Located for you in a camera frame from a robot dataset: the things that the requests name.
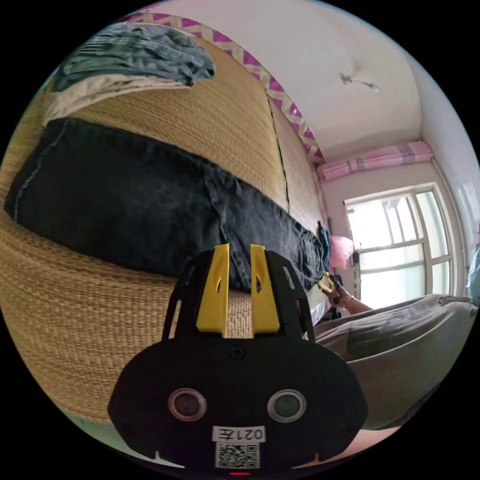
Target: bed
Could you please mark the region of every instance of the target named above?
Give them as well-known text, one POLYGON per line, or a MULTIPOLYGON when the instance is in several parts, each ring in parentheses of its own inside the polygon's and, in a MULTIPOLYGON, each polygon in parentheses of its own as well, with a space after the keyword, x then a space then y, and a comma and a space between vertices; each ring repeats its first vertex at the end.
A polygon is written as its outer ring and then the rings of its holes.
MULTIPOLYGON (((215 63, 213 78, 191 88, 110 96, 66 120, 127 131, 206 158, 235 185, 258 190, 270 206, 288 212, 299 240, 312 243, 318 222, 326 225, 326 219, 300 138, 255 77, 214 45, 196 41, 215 63)), ((107 403, 123 366, 161 338, 176 278, 75 251, 6 213, 15 178, 45 133, 52 81, 25 112, 0 169, 0 306, 26 366, 52 401, 74 416, 108 423, 107 403)), ((48 165, 47 158, 31 171, 35 181, 48 165)), ((25 198, 31 186, 21 190, 25 198)), ((250 309, 248 293, 230 291, 229 337, 252 336, 250 309)))

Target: hand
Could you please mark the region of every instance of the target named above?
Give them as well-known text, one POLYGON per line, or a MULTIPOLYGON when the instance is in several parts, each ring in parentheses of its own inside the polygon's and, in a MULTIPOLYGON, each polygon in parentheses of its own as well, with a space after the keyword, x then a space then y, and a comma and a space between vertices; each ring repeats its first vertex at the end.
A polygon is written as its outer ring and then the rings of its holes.
POLYGON ((341 285, 338 285, 336 290, 328 295, 328 302, 333 307, 345 308, 345 304, 352 297, 341 285))

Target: yellow plastic prong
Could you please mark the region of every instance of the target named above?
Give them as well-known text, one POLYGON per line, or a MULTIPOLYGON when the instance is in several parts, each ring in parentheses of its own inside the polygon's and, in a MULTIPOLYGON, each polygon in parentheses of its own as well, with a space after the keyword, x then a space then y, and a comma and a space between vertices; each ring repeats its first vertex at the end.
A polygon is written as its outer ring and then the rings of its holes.
POLYGON ((199 332, 226 336, 229 273, 230 245, 228 243, 217 245, 213 251, 213 258, 196 320, 196 327, 199 332))
POLYGON ((330 274, 327 271, 323 272, 323 275, 325 278, 328 280, 328 284, 330 286, 324 285, 321 281, 318 282, 318 288, 326 295, 331 294, 332 292, 335 291, 336 287, 334 282, 332 281, 332 278, 330 277, 330 274))
POLYGON ((264 246, 250 245, 250 263, 252 333, 277 333, 280 330, 280 321, 264 246), (260 291, 257 291, 257 279, 261 285, 260 291))

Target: qr code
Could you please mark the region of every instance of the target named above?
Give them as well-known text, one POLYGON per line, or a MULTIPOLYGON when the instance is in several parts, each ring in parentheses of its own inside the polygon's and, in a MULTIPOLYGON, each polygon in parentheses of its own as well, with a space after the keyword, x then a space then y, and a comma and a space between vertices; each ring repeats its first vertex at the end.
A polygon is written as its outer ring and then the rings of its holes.
POLYGON ((259 469, 260 445, 258 443, 216 444, 215 466, 219 469, 259 469))

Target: camera lens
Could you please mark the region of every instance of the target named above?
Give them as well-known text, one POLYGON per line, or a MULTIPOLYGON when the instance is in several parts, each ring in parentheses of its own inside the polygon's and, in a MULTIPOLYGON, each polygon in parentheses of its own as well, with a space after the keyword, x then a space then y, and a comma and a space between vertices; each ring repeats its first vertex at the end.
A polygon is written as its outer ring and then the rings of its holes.
POLYGON ((191 417, 200 410, 200 402, 191 393, 182 393, 175 399, 175 409, 184 417, 191 417))
POLYGON ((194 422, 204 416, 207 410, 207 401, 196 390, 180 388, 170 395, 168 409, 177 419, 194 422))
POLYGON ((296 390, 281 390, 271 396, 267 404, 270 417, 276 422, 298 420, 307 408, 305 397, 296 390))

